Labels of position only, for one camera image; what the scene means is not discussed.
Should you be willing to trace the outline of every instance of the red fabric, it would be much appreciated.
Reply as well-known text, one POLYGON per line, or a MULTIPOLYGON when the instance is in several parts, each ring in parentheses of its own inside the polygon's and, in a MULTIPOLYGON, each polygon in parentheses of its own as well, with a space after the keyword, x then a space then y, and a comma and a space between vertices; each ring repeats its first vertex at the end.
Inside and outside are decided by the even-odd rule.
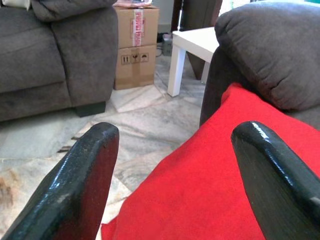
POLYGON ((231 134, 245 121, 273 129, 320 176, 320 134, 233 85, 220 109, 167 156, 102 226, 103 240, 264 239, 245 194, 231 134))

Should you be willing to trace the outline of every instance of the sofa leg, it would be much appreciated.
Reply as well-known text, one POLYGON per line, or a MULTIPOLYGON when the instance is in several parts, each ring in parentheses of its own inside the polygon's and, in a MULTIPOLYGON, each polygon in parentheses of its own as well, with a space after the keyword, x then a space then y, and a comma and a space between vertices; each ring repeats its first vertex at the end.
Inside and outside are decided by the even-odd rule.
POLYGON ((90 115, 101 114, 101 113, 104 113, 105 110, 106 110, 105 101, 75 107, 75 112, 79 117, 86 117, 90 115))

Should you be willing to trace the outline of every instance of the marble floor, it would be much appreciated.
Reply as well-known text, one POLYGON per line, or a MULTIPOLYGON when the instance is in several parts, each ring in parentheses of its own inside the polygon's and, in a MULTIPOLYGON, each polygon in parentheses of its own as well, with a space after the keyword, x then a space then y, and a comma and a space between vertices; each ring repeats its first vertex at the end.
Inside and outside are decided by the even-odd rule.
POLYGON ((67 109, 0 123, 0 238, 74 139, 99 122, 111 123, 120 131, 102 222, 118 214, 124 200, 155 166, 199 127, 205 85, 195 80, 186 58, 180 95, 169 96, 170 60, 157 58, 154 85, 114 90, 105 113, 79 118, 67 109))

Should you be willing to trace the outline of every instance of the door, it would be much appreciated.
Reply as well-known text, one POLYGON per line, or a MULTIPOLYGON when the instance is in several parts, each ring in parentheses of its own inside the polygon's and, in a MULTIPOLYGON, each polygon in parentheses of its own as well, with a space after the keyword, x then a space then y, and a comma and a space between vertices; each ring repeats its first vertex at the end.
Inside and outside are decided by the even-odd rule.
MULTIPOLYGON (((213 27, 219 15, 222 0, 174 0, 174 11, 172 17, 172 29, 175 30, 177 22, 178 5, 182 4, 182 17, 180 30, 188 31, 213 27)), ((200 80, 205 66, 205 61, 188 53, 195 77, 200 80)))

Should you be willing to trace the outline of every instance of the gray pillow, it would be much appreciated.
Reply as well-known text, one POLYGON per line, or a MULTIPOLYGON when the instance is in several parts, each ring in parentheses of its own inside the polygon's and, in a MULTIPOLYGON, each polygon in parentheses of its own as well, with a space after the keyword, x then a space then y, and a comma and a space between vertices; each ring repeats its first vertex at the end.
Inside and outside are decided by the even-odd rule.
POLYGON ((221 15, 217 40, 243 75, 283 110, 320 104, 320 7, 255 2, 221 15))

